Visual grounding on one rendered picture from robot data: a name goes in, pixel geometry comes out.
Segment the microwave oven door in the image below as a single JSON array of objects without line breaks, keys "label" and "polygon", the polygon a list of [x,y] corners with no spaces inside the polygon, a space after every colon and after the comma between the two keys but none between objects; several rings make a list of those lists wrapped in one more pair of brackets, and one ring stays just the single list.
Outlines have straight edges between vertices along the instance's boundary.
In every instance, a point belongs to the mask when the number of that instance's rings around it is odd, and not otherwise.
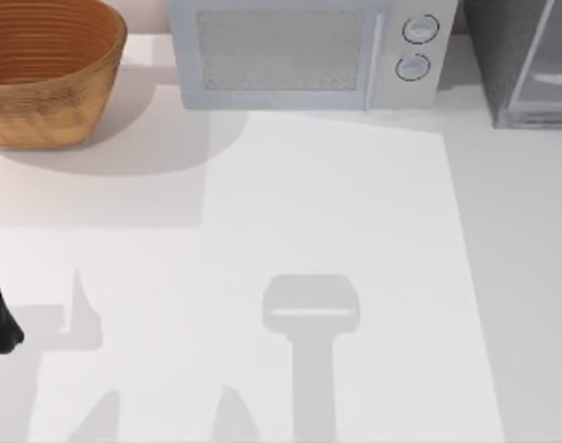
[{"label": "microwave oven door", "polygon": [[367,107],[387,0],[169,0],[185,107]]}]

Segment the round microwave knob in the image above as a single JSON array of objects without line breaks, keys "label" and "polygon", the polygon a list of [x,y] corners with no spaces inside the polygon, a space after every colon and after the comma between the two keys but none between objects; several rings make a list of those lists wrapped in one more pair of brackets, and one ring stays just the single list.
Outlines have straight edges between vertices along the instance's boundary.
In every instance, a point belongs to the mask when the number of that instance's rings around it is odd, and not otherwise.
[{"label": "round microwave knob", "polygon": [[423,54],[411,54],[402,57],[395,66],[399,79],[414,82],[425,78],[431,69],[430,60]]},{"label": "round microwave knob", "polygon": [[402,27],[402,36],[410,44],[421,45],[431,42],[440,29],[439,21],[432,15],[408,18]]}]

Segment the pale microwave oven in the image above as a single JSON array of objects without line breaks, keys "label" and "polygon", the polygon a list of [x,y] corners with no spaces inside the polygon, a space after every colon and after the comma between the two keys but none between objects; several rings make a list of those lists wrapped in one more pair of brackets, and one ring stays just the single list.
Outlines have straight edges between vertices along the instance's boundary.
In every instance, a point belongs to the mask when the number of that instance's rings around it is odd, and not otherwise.
[{"label": "pale microwave oven", "polygon": [[[389,9],[382,13],[375,94],[370,110],[427,107],[436,96],[459,0],[387,0],[387,3]],[[439,32],[431,42],[410,44],[402,36],[402,27],[408,18],[420,15],[434,16],[440,23]],[[425,55],[431,69],[423,79],[402,81],[395,73],[395,66],[402,57],[411,54]]]}]

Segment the brown woven basket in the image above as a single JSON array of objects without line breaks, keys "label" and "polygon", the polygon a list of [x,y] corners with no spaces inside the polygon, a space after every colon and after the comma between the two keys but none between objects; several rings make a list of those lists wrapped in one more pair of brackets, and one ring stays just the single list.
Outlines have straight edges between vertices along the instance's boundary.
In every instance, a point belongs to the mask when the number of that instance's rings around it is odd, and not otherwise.
[{"label": "brown woven basket", "polygon": [[111,96],[127,38],[103,0],[0,0],[0,147],[87,140]]}]

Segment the grey cabinet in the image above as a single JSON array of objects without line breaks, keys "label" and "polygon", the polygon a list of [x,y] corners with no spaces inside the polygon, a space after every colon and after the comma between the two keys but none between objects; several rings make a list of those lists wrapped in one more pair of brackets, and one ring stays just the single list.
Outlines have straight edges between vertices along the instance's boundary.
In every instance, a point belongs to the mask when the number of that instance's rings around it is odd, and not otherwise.
[{"label": "grey cabinet", "polygon": [[562,0],[464,0],[496,128],[562,129]]}]

